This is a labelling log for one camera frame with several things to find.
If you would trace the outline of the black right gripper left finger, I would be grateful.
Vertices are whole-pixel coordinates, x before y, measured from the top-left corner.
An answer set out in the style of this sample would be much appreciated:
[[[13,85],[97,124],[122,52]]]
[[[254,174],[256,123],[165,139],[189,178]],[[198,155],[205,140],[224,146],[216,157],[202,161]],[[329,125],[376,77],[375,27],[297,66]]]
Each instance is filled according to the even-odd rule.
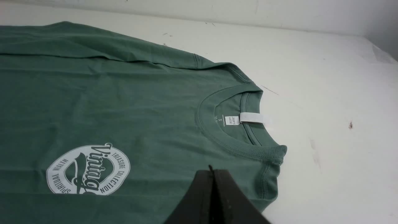
[[[188,191],[166,219],[165,224],[209,224],[214,183],[211,165],[198,170]]]

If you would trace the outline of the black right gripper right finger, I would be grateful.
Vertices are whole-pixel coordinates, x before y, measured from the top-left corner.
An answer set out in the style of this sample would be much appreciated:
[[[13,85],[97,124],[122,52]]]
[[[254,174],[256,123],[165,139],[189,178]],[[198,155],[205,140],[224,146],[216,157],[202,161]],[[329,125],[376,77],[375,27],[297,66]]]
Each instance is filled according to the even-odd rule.
[[[269,224],[225,169],[213,171],[214,224]]]

